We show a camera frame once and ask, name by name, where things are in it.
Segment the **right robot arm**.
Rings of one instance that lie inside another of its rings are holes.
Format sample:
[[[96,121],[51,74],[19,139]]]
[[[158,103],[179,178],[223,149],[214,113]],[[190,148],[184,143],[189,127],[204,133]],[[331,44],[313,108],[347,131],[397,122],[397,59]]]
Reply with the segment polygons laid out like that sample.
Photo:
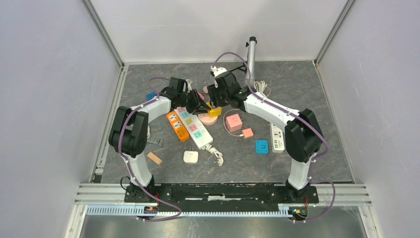
[[[211,74],[214,84],[208,86],[208,92],[212,106],[230,105],[259,116],[283,132],[285,149],[292,158],[286,196],[292,202],[301,201],[310,182],[311,162],[321,145],[327,144],[314,112],[290,109],[264,97],[251,86],[241,87],[235,75],[223,67],[213,67]]]

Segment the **pink cube adapter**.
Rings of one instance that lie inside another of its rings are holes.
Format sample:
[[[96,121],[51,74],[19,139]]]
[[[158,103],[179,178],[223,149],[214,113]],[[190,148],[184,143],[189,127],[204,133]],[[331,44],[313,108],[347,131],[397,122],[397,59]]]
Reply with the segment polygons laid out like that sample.
[[[200,98],[204,101],[205,97],[201,93],[198,93],[198,94],[199,94]]]

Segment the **yellow cube adapter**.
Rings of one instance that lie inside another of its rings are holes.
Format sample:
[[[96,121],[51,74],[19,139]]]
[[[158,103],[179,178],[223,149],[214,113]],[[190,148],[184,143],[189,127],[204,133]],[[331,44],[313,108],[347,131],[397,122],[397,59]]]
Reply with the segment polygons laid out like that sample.
[[[216,118],[216,117],[220,116],[221,113],[222,113],[222,108],[221,107],[216,107],[216,108],[213,108],[213,109],[208,111],[208,116],[210,118]]]

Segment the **pink cube socket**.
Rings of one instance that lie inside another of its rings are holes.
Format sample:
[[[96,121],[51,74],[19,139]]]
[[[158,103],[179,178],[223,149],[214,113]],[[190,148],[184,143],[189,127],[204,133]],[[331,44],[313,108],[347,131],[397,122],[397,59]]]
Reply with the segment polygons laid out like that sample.
[[[227,130],[231,133],[241,130],[243,126],[242,120],[240,119],[240,116],[238,114],[227,116],[225,122]]]

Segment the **small salmon charger plug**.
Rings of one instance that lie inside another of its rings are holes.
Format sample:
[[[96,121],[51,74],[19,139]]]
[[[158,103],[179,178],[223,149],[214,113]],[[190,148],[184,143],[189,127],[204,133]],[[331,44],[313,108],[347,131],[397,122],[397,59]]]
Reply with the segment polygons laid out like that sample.
[[[242,130],[242,135],[244,137],[244,139],[248,139],[254,136],[254,133],[252,131],[251,128],[246,128],[244,130]]]

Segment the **dark blue cube socket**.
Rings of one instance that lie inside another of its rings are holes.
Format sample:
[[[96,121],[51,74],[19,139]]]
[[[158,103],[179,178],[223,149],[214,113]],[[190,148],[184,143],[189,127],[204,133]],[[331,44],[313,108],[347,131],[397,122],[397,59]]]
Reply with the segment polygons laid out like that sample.
[[[152,100],[156,96],[157,96],[157,94],[155,92],[150,92],[150,93],[148,93],[148,94],[145,95],[147,101]]]

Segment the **round pink socket base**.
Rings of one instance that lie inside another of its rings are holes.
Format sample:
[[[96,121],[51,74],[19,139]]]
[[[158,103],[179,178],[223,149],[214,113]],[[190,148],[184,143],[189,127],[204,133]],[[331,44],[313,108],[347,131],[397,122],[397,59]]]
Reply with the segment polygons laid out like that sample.
[[[213,125],[218,120],[218,116],[210,117],[208,113],[198,114],[197,117],[203,125]]]

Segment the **white plug adapter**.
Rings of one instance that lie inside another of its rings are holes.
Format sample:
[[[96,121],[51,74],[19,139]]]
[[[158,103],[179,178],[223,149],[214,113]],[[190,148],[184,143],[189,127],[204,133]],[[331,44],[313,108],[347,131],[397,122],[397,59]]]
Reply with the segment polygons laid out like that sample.
[[[183,161],[186,164],[196,164],[199,159],[198,151],[185,151],[183,155]]]

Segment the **white long power strip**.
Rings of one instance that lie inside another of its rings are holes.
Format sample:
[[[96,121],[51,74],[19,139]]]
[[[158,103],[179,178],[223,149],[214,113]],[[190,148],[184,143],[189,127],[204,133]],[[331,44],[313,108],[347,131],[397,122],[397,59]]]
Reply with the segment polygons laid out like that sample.
[[[186,108],[183,107],[178,107],[174,111],[179,116],[190,137],[199,149],[205,149],[207,145],[210,145],[213,142],[213,137],[197,115],[188,113]]]

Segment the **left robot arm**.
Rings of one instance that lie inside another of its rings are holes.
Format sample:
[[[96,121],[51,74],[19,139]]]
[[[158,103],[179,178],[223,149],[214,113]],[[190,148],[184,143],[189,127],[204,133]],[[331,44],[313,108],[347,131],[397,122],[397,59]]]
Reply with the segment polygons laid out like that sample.
[[[152,201],[156,195],[156,189],[149,185],[153,176],[144,155],[149,122],[178,107],[186,108],[190,114],[211,109],[186,80],[172,77],[168,81],[168,86],[155,90],[156,95],[145,103],[118,107],[108,137],[109,145],[123,158],[131,182],[139,186],[136,194],[144,202]]]

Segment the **light blue cube socket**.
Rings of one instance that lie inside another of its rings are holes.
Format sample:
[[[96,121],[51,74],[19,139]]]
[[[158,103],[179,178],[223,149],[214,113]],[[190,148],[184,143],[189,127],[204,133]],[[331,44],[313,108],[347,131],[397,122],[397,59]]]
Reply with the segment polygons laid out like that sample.
[[[255,142],[255,151],[257,154],[268,154],[269,144],[267,140],[257,140]]]

